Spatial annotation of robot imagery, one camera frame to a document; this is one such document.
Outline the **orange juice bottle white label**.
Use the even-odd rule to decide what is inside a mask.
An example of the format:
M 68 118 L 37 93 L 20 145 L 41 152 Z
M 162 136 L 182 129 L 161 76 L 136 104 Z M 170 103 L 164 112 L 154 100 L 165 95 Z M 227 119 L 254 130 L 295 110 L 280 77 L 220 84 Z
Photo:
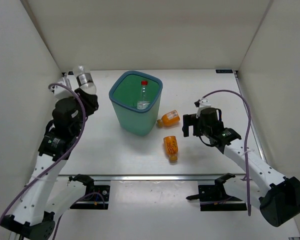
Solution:
M 157 120 L 157 126 L 159 128 L 171 127 L 176 125 L 180 121 L 180 116 L 176 110 L 172 110 L 164 114 L 160 119 Z

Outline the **clear plastic bottle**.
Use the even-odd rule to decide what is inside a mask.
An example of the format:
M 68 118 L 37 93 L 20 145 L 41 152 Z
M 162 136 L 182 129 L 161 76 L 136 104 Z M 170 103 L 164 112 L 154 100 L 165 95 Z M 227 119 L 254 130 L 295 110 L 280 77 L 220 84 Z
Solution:
M 79 88 L 89 95 L 95 95 L 97 88 L 94 84 L 90 69 L 84 65 L 78 65 L 74 67 L 72 71 Z

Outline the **orange juice bottle fruit label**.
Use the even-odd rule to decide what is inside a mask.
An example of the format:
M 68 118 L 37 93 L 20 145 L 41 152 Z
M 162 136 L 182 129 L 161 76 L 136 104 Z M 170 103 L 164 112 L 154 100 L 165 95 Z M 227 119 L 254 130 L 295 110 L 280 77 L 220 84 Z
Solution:
M 175 136 L 166 136 L 163 138 L 163 145 L 165 153 L 171 163 L 175 163 L 178 160 L 178 143 Z

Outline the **clear water bottle red label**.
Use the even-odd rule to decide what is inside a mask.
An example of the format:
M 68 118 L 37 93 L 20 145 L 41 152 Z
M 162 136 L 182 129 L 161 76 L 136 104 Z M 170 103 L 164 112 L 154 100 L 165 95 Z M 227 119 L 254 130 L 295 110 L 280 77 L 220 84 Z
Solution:
M 142 80 L 141 81 L 141 89 L 140 89 L 140 95 L 137 99 L 137 109 L 138 110 L 144 110 L 146 109 L 150 104 L 149 98 L 148 98 L 148 81 Z

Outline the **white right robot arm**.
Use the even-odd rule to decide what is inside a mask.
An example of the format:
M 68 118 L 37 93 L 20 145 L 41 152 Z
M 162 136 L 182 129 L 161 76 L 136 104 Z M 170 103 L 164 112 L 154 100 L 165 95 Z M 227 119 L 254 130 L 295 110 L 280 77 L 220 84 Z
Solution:
M 274 227 L 300 214 L 300 181 L 276 171 L 245 147 L 235 130 L 224 127 L 220 109 L 207 107 L 199 114 L 190 115 L 189 119 L 194 136 L 207 137 L 208 147 L 217 148 L 245 170 L 246 177 L 252 180 L 247 189 L 246 183 L 234 174 L 224 174 L 214 181 L 213 193 L 217 198 L 235 197 L 251 204 Z

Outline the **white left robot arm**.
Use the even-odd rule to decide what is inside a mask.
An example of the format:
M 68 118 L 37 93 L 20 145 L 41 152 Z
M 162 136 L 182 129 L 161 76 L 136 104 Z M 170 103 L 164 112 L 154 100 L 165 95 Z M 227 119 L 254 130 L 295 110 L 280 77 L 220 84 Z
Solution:
M 94 179 L 85 174 L 71 176 L 70 185 L 49 199 L 60 171 L 83 134 L 88 117 L 99 108 L 95 89 L 65 87 L 65 91 L 69 96 L 55 104 L 29 182 L 0 216 L 0 228 L 28 240 L 54 239 L 63 214 L 77 202 L 90 200 L 95 195 L 101 202 L 105 200 L 95 190 Z

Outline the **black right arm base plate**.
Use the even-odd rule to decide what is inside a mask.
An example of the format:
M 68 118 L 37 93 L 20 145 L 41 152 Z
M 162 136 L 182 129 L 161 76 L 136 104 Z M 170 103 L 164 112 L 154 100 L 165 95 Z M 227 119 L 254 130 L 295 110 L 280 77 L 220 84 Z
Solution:
M 223 194 L 215 185 L 198 185 L 198 193 L 185 198 L 199 200 L 201 212 L 247 211 L 246 203 L 234 196 Z

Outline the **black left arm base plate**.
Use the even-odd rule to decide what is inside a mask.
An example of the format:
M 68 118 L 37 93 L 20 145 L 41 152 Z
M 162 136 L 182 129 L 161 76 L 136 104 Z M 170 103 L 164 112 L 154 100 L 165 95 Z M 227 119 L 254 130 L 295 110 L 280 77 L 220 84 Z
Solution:
M 107 210 L 109 208 L 111 185 L 109 181 L 95 181 L 86 196 L 74 203 L 72 210 Z

